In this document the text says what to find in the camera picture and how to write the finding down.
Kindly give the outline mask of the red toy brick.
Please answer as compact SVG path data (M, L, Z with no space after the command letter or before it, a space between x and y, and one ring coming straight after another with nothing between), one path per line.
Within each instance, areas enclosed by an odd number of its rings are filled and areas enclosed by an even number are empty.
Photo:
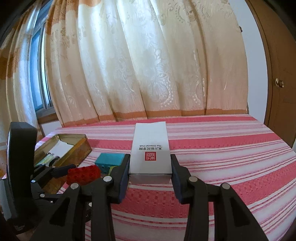
M101 171L96 165L73 168L68 170L66 183L68 185L78 183L79 185L84 186L100 178L100 176Z

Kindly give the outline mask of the teal toy brick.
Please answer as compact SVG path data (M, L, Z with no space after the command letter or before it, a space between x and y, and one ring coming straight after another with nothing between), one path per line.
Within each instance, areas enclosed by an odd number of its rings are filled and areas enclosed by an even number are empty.
M111 167L120 166L125 154L122 153L101 153L95 161L95 165L104 174L108 174Z

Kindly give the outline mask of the white tall carton box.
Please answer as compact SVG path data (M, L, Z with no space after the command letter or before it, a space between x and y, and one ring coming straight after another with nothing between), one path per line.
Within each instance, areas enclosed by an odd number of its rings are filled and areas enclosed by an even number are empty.
M172 175L166 123L137 123L130 154L132 184L168 184Z

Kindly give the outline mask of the green floss pick box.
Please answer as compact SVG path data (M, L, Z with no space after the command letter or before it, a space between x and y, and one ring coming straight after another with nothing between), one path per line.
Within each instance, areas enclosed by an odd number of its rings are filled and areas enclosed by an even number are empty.
M51 153L48 153L41 161L39 161L36 166L38 165L45 165L45 166L52 166L57 160L59 160L59 156L55 156Z

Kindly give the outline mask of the green soccer ball cube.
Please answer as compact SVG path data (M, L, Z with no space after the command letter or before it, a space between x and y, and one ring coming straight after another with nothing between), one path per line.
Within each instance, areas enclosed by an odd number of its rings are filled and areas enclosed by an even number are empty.
M108 175L111 175L112 170L113 170L114 168L116 168L116 167L118 167L118 166L111 166L111 167L109 168Z

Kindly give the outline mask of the gold metal tin tray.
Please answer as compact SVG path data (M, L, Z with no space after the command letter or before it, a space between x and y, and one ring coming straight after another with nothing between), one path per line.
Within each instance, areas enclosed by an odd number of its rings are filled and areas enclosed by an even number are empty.
M56 134L37 147L35 150L34 164L36 165L41 161L58 141L71 144L73 148L54 163L55 167L63 167L70 164L78 166L92 151L88 138L84 134Z

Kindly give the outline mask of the white paper tray liner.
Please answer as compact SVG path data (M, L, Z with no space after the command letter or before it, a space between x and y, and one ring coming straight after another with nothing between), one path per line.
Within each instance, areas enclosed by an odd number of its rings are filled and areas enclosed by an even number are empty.
M55 157L63 157L69 150L73 148L73 145L67 144L66 142L58 141L53 148L49 150L51 155L53 156L52 159Z

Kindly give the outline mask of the red striped tablecloth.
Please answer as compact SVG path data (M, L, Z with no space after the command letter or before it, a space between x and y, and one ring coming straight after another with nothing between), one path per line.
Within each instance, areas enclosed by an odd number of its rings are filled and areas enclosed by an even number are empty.
M206 183L228 183L269 240L295 240L295 152L247 114L170 118L169 147ZM116 240L183 240L187 205L171 184L130 184L112 206Z

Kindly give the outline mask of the left side curtain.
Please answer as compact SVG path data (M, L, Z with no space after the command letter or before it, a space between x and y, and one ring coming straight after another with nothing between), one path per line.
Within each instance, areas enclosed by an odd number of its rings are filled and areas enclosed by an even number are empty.
M35 2L22 14L1 45L1 176L6 173L8 131L12 121L27 122L37 128L37 140L43 138L38 124L30 83L30 49L34 26L42 2Z

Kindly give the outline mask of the cream floral curtain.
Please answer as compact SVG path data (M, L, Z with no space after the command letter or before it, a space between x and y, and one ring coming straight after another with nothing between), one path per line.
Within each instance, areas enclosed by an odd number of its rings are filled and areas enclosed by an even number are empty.
M45 63L62 126L247 112L229 1L53 1Z

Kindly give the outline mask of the brass door knob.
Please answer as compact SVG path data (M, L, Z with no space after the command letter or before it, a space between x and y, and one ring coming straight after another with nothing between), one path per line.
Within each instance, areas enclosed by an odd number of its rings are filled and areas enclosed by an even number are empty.
M284 82L282 80L278 79L278 78L275 79L274 83L275 83L277 88L284 88L285 87Z

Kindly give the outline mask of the brown wooden door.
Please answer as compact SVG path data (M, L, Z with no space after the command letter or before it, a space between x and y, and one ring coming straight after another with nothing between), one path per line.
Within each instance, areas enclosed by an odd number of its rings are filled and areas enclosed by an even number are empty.
M262 38L267 65L264 124L290 147L295 143L295 39L268 1L247 1ZM275 79L284 88L277 88Z

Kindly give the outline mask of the window with metal frame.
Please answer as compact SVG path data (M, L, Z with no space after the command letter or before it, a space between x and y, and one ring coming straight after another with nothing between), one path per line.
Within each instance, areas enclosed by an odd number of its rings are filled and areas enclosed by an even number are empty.
M45 70L45 25L52 1L43 1L30 46L29 73L34 109L39 124L56 121Z

